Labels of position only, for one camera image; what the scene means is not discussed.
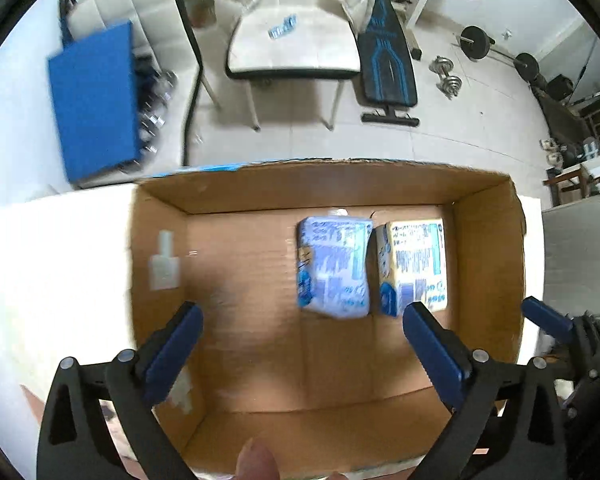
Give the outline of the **person's fingertips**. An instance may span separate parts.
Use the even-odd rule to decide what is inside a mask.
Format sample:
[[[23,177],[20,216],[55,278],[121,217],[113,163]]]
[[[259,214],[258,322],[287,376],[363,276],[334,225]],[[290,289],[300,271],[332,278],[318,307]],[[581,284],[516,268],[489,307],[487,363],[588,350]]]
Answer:
[[[276,459],[268,447],[250,439],[240,450],[234,473],[235,480],[280,480]]]

